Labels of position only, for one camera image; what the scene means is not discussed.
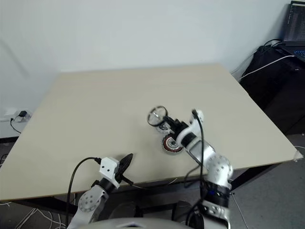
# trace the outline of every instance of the beige tabletop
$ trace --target beige tabletop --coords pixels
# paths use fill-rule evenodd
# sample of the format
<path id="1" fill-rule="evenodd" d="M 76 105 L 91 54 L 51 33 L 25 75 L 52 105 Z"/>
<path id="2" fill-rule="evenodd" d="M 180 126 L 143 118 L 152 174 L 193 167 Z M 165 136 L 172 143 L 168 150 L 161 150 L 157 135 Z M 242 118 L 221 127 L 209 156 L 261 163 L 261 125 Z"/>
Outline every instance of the beige tabletop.
<path id="1" fill-rule="evenodd" d="M 0 169 L 0 199 L 67 193 L 75 166 L 88 156 L 134 153 L 125 175 L 135 183 L 185 176 L 195 161 L 185 152 L 165 154 L 162 134 L 146 122 L 156 105 L 185 122 L 192 109 L 202 110 L 205 139 L 235 169 L 301 157 L 218 64 L 64 73 Z M 88 190 L 98 170 L 94 161 L 82 164 L 72 192 Z"/>

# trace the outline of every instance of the laptop screen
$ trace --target laptop screen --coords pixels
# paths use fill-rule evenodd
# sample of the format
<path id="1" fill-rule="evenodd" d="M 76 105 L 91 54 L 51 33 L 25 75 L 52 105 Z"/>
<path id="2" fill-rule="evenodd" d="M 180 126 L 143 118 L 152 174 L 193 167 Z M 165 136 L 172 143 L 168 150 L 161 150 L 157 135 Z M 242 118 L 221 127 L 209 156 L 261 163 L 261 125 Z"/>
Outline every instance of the laptop screen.
<path id="1" fill-rule="evenodd" d="M 305 42 L 305 2 L 291 1 L 285 42 Z"/>

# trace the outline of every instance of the laptop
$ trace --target laptop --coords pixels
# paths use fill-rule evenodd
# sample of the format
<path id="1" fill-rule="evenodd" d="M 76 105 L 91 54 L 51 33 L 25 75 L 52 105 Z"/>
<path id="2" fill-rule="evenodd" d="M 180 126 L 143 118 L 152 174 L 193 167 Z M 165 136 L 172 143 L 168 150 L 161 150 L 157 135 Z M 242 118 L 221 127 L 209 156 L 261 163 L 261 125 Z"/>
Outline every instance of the laptop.
<path id="1" fill-rule="evenodd" d="M 305 62 L 305 2 L 291 1 L 281 49 Z"/>

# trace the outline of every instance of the white wall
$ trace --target white wall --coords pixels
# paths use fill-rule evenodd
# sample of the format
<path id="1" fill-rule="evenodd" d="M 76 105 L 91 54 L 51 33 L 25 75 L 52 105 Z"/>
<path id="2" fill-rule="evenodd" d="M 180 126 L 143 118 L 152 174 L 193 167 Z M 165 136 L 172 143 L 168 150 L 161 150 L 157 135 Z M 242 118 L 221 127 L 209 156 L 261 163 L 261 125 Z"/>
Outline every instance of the white wall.
<path id="1" fill-rule="evenodd" d="M 0 117 L 7 107 L 34 111 L 61 71 L 209 62 L 232 71 L 257 46 L 278 36 L 290 3 L 0 1 Z M 14 135 L 8 123 L 0 123 L 0 138 Z"/>

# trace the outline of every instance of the keyboard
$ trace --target keyboard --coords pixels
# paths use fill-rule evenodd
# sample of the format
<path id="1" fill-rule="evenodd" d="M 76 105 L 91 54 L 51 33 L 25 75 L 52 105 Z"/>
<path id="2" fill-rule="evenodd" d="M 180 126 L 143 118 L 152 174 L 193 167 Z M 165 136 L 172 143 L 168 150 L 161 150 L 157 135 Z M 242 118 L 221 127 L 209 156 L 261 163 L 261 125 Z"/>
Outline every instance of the keyboard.
<path id="1" fill-rule="evenodd" d="M 294 54 L 305 58 L 305 50 L 295 50 Z"/>

